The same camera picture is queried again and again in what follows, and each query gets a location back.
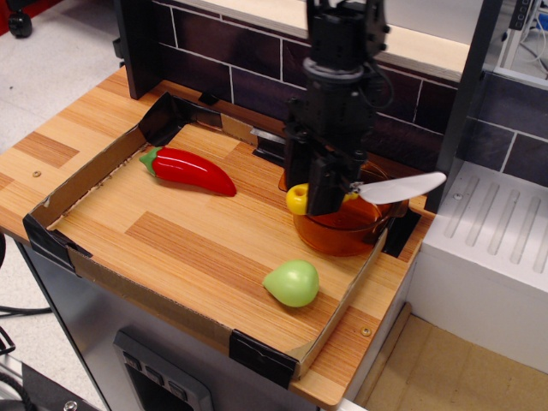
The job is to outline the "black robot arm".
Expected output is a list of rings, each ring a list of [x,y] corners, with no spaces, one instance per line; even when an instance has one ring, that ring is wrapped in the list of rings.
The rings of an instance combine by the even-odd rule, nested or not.
[[[376,114],[390,80],[375,61],[390,28],[381,1],[307,2],[306,91],[288,101],[285,184],[308,186],[305,214],[339,211],[360,180]]]

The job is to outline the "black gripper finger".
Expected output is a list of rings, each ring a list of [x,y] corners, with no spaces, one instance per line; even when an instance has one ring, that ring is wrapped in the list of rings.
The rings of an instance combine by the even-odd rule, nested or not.
[[[338,212],[350,185],[360,177],[360,160],[326,150],[315,152],[308,177],[307,215]]]
[[[312,139],[308,134],[291,134],[285,147],[284,173],[287,188],[308,183],[313,157]]]

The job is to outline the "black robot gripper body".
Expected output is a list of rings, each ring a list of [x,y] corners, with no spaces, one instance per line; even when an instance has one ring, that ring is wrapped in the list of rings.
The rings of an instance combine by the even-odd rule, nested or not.
[[[305,63],[303,68],[306,91],[288,101],[287,139],[308,134],[313,154],[336,152],[360,160],[361,167],[367,159],[365,138],[378,110],[378,74],[366,65],[343,70]]]

